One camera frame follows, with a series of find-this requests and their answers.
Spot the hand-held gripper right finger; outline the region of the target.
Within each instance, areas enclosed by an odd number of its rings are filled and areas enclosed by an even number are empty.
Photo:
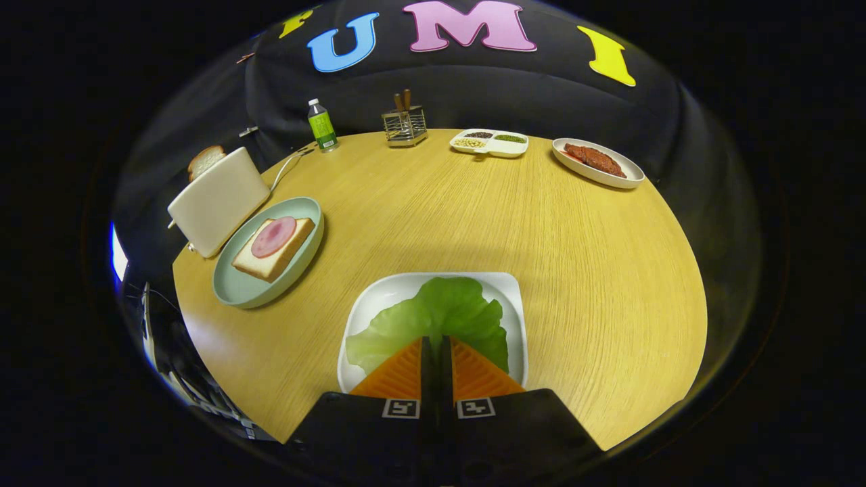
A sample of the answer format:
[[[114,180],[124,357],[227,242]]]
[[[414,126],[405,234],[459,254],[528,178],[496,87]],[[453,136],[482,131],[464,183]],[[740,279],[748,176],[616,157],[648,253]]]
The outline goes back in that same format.
[[[525,390],[479,351],[443,337],[437,413],[461,469],[560,469],[603,451],[549,388]]]

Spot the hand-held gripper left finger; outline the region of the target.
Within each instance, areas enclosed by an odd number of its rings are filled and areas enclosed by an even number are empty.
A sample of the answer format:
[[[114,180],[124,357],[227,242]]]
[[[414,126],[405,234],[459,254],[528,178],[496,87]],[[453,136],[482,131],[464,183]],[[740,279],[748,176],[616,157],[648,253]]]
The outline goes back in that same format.
[[[350,392],[325,392],[285,447],[311,469],[414,469],[428,422],[430,340],[415,339]]]

